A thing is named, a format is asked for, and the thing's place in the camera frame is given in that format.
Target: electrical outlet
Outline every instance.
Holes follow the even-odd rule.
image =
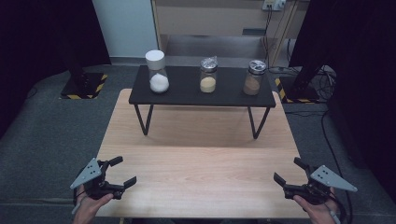
[[[286,5],[286,0],[264,0],[262,10],[264,11],[281,11]]]

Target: white powder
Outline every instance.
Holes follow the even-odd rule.
[[[205,77],[201,80],[201,91],[212,92],[216,88],[216,80],[213,77]]]
[[[169,81],[167,77],[157,73],[149,81],[149,86],[152,91],[161,93],[168,90]]]

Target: black curtain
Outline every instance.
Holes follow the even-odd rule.
[[[315,55],[315,43],[327,36],[320,48],[326,49],[323,64],[337,74],[329,102],[332,119],[346,150],[359,152],[396,202],[394,8],[395,1],[311,0],[290,66],[304,66]]]
[[[0,137],[37,81],[69,69],[54,29],[78,66],[110,63],[92,0],[1,1]]]

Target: tabletop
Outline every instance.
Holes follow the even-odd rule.
[[[247,69],[220,67],[216,89],[211,93],[200,90],[200,68],[193,66],[167,66],[169,89],[155,93],[149,87],[149,69],[141,65],[134,82],[130,104],[138,105],[212,105],[275,107],[276,103],[268,78],[264,75],[257,95],[243,93]]]

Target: jar lid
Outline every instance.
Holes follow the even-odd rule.
[[[217,57],[206,58],[201,61],[201,70],[204,72],[215,72],[218,69]]]
[[[150,70],[165,68],[165,54],[158,49],[151,50],[146,53],[146,63]]]
[[[265,68],[267,65],[259,60],[253,60],[248,63],[248,71],[254,75],[262,75],[264,74]]]

